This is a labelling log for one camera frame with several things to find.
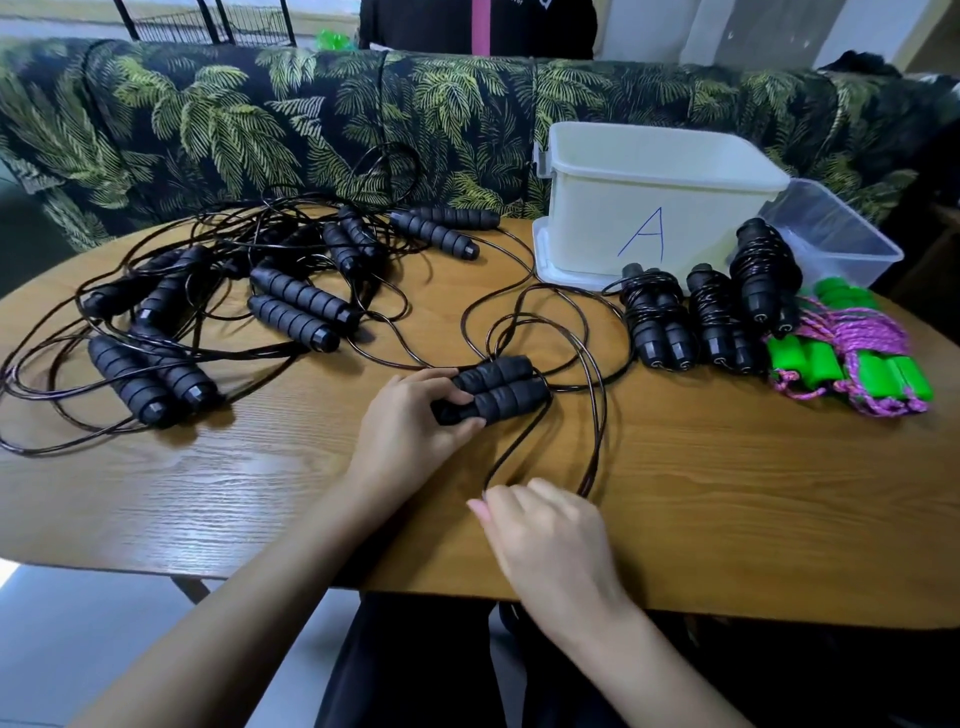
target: white tile floor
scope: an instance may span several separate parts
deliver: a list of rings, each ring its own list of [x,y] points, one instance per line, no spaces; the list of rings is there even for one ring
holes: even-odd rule
[[[356,592],[327,593],[251,728],[313,726],[358,604]],[[165,577],[20,567],[0,587],[0,728],[65,725],[191,606]],[[491,630],[494,666],[515,728],[523,666],[495,610]]]

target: right hand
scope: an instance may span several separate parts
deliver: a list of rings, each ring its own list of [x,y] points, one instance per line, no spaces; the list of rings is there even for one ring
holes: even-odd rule
[[[589,501],[541,478],[470,500],[527,613],[561,649],[636,609],[616,575],[607,529]]]

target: forearm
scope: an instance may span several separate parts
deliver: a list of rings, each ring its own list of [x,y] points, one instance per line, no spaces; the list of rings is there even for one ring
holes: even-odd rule
[[[331,487],[71,726],[244,725],[333,576],[389,516],[366,493]]]
[[[638,608],[558,645],[633,728],[749,728]]]

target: container handle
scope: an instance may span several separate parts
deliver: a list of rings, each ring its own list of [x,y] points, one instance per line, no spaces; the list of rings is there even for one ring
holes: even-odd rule
[[[550,158],[550,150],[542,149],[538,141],[534,142],[534,168],[537,171],[537,177],[541,180],[549,180],[553,177],[553,160]]]

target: clear plastic container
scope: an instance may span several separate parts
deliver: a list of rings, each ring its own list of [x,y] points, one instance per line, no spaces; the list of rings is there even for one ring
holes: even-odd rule
[[[814,180],[791,180],[759,214],[793,249],[804,271],[805,293],[832,276],[868,288],[903,260],[903,251],[890,238]]]

